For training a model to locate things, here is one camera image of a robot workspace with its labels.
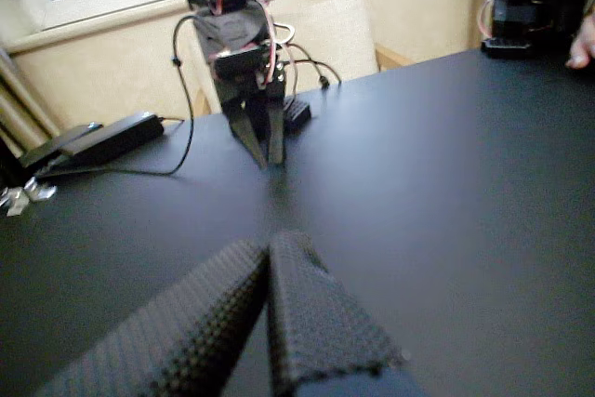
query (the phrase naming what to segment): black power supply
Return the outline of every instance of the black power supply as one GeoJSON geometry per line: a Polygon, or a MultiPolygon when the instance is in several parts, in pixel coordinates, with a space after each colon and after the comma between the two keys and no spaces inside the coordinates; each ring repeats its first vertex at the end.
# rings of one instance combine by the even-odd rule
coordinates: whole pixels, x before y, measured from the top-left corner
{"type": "Polygon", "coordinates": [[[139,112],[65,144],[52,167],[103,165],[163,133],[157,115],[139,112]]]}

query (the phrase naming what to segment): white cable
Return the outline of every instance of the white cable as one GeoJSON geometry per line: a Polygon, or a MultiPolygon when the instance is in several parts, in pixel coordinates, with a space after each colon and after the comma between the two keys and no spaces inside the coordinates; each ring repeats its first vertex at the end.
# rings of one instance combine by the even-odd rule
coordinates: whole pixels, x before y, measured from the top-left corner
{"type": "Polygon", "coordinates": [[[275,27],[278,28],[283,28],[285,30],[289,31],[289,35],[285,38],[285,39],[277,39],[277,44],[289,44],[291,42],[291,40],[294,38],[294,36],[296,35],[296,28],[293,25],[289,25],[287,23],[280,23],[280,22],[275,22],[274,23],[275,27]]]}
{"type": "Polygon", "coordinates": [[[483,15],[487,6],[493,3],[494,1],[495,0],[485,0],[479,12],[477,13],[477,26],[479,27],[480,32],[482,32],[484,37],[492,37],[492,33],[487,28],[485,28],[485,23],[483,23],[483,15]]]}

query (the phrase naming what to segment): cable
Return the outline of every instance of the cable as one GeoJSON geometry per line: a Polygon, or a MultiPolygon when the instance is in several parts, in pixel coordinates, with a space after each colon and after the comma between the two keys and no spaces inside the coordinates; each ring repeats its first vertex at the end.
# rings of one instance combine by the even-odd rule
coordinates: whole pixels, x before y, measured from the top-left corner
{"type": "Polygon", "coordinates": [[[283,41],[277,39],[277,44],[289,44],[296,35],[296,28],[293,25],[281,22],[274,22],[273,25],[277,28],[283,28],[284,30],[289,31],[289,35],[283,41]]]}
{"type": "Polygon", "coordinates": [[[180,121],[181,123],[183,123],[186,120],[184,120],[183,118],[177,118],[176,116],[160,116],[159,121],[180,121]]]}
{"type": "MultiPolygon", "coordinates": [[[[298,44],[294,44],[293,42],[290,43],[290,44],[287,44],[287,46],[291,46],[291,47],[297,48],[299,51],[301,51],[304,54],[304,56],[306,57],[306,59],[313,60],[312,59],[312,56],[310,55],[310,53],[308,51],[306,51],[306,48],[304,48],[303,46],[300,46],[298,44]]],[[[314,67],[314,70],[318,73],[318,76],[319,77],[322,77],[323,76],[323,73],[320,71],[320,68],[318,67],[318,65],[312,64],[312,67],[314,67]]]]}
{"type": "Polygon", "coordinates": [[[335,71],[335,69],[333,69],[330,65],[325,64],[324,62],[320,62],[319,60],[313,60],[313,59],[307,59],[307,60],[296,60],[296,64],[313,64],[313,65],[320,65],[322,67],[325,67],[329,72],[331,72],[335,78],[337,79],[337,82],[339,84],[341,84],[343,81],[341,80],[341,77],[338,75],[338,73],[335,71]]]}
{"type": "MultiPolygon", "coordinates": [[[[125,169],[125,168],[118,168],[118,167],[97,166],[97,167],[88,167],[88,168],[82,168],[82,169],[72,169],[72,170],[63,170],[63,171],[55,171],[55,172],[50,171],[47,174],[39,175],[38,178],[46,179],[49,177],[67,176],[67,175],[71,175],[71,174],[84,174],[84,173],[90,173],[90,172],[117,172],[117,173],[122,173],[122,174],[143,174],[143,175],[148,175],[148,176],[166,177],[166,176],[171,176],[179,171],[179,169],[182,167],[182,165],[186,161],[186,157],[188,156],[188,153],[190,152],[190,147],[192,144],[192,136],[194,135],[194,109],[192,108],[192,100],[190,98],[190,93],[188,92],[188,86],[186,85],[186,80],[184,79],[184,74],[182,73],[182,70],[181,70],[182,62],[178,57],[179,29],[182,26],[182,24],[184,22],[186,22],[187,20],[196,20],[196,16],[194,16],[193,14],[189,14],[189,15],[182,17],[176,24],[176,28],[174,29],[174,33],[172,36],[172,47],[174,50],[174,57],[172,58],[172,61],[173,61],[174,65],[176,66],[176,69],[178,70],[179,81],[182,84],[182,87],[184,89],[184,95],[186,96],[186,102],[188,105],[188,113],[190,116],[190,131],[188,133],[188,143],[186,144],[184,153],[182,154],[182,157],[179,160],[176,167],[174,167],[173,169],[171,169],[169,171],[161,172],[161,171],[143,171],[143,170],[137,170],[137,169],[125,169]]],[[[178,118],[163,118],[163,120],[168,120],[168,119],[178,120],[178,118]]]]}
{"type": "Polygon", "coordinates": [[[297,90],[298,90],[298,66],[296,65],[296,59],[294,58],[294,54],[287,47],[287,45],[285,43],[280,42],[279,46],[283,50],[285,50],[285,53],[287,53],[287,56],[289,57],[289,63],[291,64],[292,68],[294,69],[294,85],[293,85],[293,89],[292,89],[291,100],[289,100],[289,102],[287,102],[287,104],[283,108],[284,111],[288,111],[289,108],[293,105],[294,101],[296,100],[296,94],[297,94],[297,90]]]}
{"type": "Polygon", "coordinates": [[[492,4],[495,0],[485,0],[485,2],[483,2],[482,7],[480,8],[479,12],[477,13],[477,26],[480,29],[480,32],[482,32],[484,37],[492,37],[492,32],[490,32],[487,28],[485,28],[485,23],[483,23],[483,15],[485,13],[485,9],[488,7],[488,5],[492,4]]]}

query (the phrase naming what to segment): black cable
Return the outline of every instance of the black cable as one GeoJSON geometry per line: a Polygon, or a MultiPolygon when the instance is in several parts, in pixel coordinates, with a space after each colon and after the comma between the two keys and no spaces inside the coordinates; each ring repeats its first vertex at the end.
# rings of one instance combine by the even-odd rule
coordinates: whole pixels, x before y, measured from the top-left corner
{"type": "MultiPolygon", "coordinates": [[[[304,54],[304,56],[306,57],[306,59],[308,59],[308,60],[314,60],[312,58],[312,56],[310,55],[310,53],[308,51],[306,51],[306,48],[304,48],[303,46],[301,46],[299,44],[294,44],[293,42],[290,42],[289,44],[287,44],[287,46],[292,46],[294,48],[297,48],[299,51],[301,51],[304,54]]],[[[316,72],[318,73],[318,76],[319,77],[322,77],[323,76],[323,73],[318,68],[318,65],[312,64],[312,67],[314,67],[314,70],[316,70],[316,72]]]]}
{"type": "Polygon", "coordinates": [[[172,35],[172,47],[174,50],[174,56],[172,58],[172,62],[176,66],[178,70],[179,81],[182,84],[184,89],[184,95],[186,96],[186,102],[188,104],[188,113],[190,116],[190,131],[188,133],[188,143],[186,144],[186,148],[184,149],[184,153],[182,154],[181,159],[179,160],[176,167],[169,171],[161,172],[161,171],[143,171],[137,169],[125,169],[119,167],[107,167],[107,166],[97,166],[97,167],[89,167],[89,168],[82,168],[82,169],[72,169],[72,170],[65,170],[65,171],[55,171],[55,172],[48,172],[47,174],[39,175],[38,178],[45,179],[48,177],[57,177],[57,176],[67,176],[71,174],[84,174],[88,172],[117,172],[123,174],[143,174],[148,176],[171,176],[179,171],[182,167],[184,162],[186,161],[186,157],[188,157],[188,152],[190,152],[190,146],[192,144],[192,136],[194,135],[194,109],[192,108],[192,100],[190,98],[190,93],[188,92],[188,86],[186,86],[186,80],[184,79],[184,74],[181,70],[182,61],[178,57],[178,34],[179,29],[184,22],[187,20],[196,20],[196,16],[193,14],[188,14],[181,18],[178,23],[176,24],[176,28],[174,28],[174,32],[172,35]]]}
{"type": "Polygon", "coordinates": [[[162,123],[163,121],[180,121],[181,123],[183,123],[186,120],[184,120],[183,118],[177,118],[177,116],[160,116],[159,121],[161,121],[162,123]]]}
{"type": "Polygon", "coordinates": [[[341,84],[343,81],[341,80],[341,77],[338,75],[338,73],[335,71],[335,69],[333,69],[330,65],[324,63],[324,62],[320,62],[319,60],[313,60],[313,59],[307,59],[307,60],[296,60],[296,64],[312,64],[312,65],[320,65],[322,67],[325,67],[329,72],[331,72],[335,78],[337,79],[337,82],[339,84],[341,84]]]}

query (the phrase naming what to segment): curtain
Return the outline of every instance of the curtain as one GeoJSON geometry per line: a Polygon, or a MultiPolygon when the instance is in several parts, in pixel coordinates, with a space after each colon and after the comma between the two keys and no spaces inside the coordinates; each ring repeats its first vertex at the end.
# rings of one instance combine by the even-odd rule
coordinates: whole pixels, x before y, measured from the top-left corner
{"type": "Polygon", "coordinates": [[[16,155],[60,134],[23,74],[0,48],[0,137],[16,155]]]}

